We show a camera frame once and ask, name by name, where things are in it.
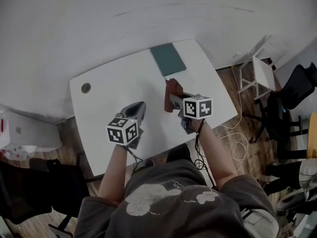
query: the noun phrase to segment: white cube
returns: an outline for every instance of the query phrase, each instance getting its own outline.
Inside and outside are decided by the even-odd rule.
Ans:
[[[212,99],[196,96],[183,99],[184,116],[192,119],[203,119],[212,116]]]
[[[136,119],[114,118],[107,126],[108,140],[118,145],[128,145],[139,136]]]

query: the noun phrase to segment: shirt sleeve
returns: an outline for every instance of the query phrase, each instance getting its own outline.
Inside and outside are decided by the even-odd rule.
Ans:
[[[240,206],[240,211],[262,209],[276,219],[275,210],[266,193],[251,176],[242,175],[230,179],[224,184],[220,192],[236,201]]]
[[[104,238],[116,206],[101,197],[85,197],[78,216],[74,238]]]

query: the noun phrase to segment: forearm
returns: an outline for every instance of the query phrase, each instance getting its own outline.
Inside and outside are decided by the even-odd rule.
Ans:
[[[200,131],[199,141],[212,176],[219,188],[231,178],[238,176],[231,155],[224,149],[206,122]]]
[[[127,150],[116,145],[99,189],[100,197],[117,205],[124,199],[126,163]]]

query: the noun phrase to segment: wooden desk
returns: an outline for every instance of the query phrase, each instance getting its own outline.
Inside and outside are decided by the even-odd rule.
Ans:
[[[307,138],[307,159],[317,158],[317,113],[311,115]]]
[[[213,98],[212,128],[237,115],[217,72],[195,40],[173,43],[187,69],[173,74],[184,91]],[[83,94],[83,84],[91,90]],[[103,174],[114,145],[107,140],[105,126],[129,104],[147,104],[144,130],[135,154],[146,159],[193,139],[177,117],[164,111],[165,79],[150,50],[144,50],[92,69],[70,81],[76,122],[89,165],[95,176]],[[127,164],[134,163],[128,155]]]

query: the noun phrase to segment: reddish-brown object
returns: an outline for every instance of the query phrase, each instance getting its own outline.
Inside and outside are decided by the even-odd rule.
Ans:
[[[184,94],[183,87],[177,82],[175,78],[166,80],[166,89],[165,89],[164,110],[166,112],[172,113],[175,107],[169,99],[170,94],[174,94],[176,96],[182,96]]]

